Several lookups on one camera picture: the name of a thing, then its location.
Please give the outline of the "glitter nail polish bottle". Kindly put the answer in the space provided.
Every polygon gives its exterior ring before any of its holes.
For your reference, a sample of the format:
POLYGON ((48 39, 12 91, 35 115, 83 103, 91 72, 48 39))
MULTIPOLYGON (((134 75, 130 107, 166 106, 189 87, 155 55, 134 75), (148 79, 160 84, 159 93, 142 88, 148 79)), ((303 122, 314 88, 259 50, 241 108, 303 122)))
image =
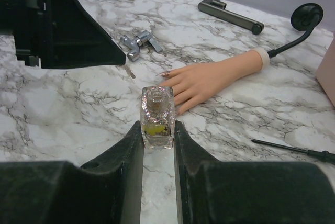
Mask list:
POLYGON ((175 131, 173 89, 168 86, 143 88, 140 110, 144 146, 149 149, 172 148, 175 131))

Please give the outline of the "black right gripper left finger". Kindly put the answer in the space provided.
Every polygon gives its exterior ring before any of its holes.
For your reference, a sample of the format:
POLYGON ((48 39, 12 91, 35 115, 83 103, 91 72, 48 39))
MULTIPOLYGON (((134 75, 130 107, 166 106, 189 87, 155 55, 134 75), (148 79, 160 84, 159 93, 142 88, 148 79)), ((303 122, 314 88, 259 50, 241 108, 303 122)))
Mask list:
POLYGON ((1 223, 139 223, 143 175, 140 122, 111 148, 68 161, 1 163, 1 223))

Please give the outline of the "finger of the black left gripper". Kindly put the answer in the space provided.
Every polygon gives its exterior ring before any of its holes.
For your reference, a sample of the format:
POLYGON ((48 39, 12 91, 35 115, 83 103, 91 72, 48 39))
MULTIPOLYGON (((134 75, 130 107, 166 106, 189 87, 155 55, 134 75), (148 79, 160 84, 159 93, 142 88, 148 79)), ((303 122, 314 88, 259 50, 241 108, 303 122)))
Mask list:
POLYGON ((43 69, 125 64, 125 53, 78 0, 40 0, 39 4, 43 69))

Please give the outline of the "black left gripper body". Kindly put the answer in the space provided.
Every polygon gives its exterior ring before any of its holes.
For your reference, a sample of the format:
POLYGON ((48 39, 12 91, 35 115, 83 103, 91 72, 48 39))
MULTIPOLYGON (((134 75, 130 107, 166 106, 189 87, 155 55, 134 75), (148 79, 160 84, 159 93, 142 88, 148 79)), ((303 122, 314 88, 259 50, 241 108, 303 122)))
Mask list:
POLYGON ((44 53, 44 0, 1 0, 1 35, 12 35, 17 60, 39 66, 44 53))

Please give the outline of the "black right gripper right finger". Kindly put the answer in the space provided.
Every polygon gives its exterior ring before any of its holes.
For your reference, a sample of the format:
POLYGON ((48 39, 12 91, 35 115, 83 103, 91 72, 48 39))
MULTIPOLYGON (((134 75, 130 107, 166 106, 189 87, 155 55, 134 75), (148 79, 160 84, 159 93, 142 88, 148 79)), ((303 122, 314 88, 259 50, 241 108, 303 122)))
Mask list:
POLYGON ((334 223, 334 191, 307 162, 221 162, 177 121, 179 223, 334 223))

